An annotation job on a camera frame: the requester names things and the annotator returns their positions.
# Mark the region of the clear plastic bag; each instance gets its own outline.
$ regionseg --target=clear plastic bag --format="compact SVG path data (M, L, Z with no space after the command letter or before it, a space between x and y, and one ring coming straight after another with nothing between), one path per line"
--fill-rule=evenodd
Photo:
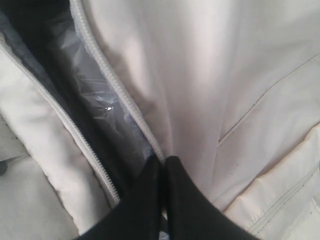
M151 146L86 50L70 14L61 15L48 24L54 35L49 48L67 79L101 130L137 175L145 159L152 154Z

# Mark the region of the white zipper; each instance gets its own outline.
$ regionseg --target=white zipper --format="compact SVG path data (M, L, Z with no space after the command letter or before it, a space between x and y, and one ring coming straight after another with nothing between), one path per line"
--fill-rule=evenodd
M119 193L115 185L113 184L109 174L103 167L101 161L97 157L96 153L93 151L85 137L82 135L79 128L65 112L65 110L60 106L60 104L52 97L52 95L47 91L47 89L39 83L35 76L29 72L19 61L19 59L11 52L11 49L7 46L4 38L0 35L0 48L3 52L10 58L10 60L19 68L21 71L35 84L39 93L48 101L48 103L54 108L59 118L68 129L72 135L74 141L82 151L83 155L87 158L88 162L92 166L96 176L98 177L110 203L111 207L114 207L120 201Z
M314 176L317 176L319 171L319 162L317 165L304 176L296 185L282 195L269 210L253 225L249 228L249 232L254 236L258 235L265 226L272 220L272 218L281 210L281 208L301 189L309 182Z
M148 124L144 120L144 117L140 109L138 108L134 100L131 98L130 94L125 89L124 85L122 84L116 73L113 71L108 60L102 53L97 41L95 40L95 37L92 34L91 29L89 27L89 23L82 5L82 1L70 0L70 8L74 24L76 25L76 29L80 31L84 44L90 51L91 55L94 57L102 74L110 83L110 85L122 101L123 105L127 108L132 118L135 120L136 124L139 126L144 136L149 141L159 160L161 162L164 162L165 156L159 146L158 141L156 140L155 136L149 129Z

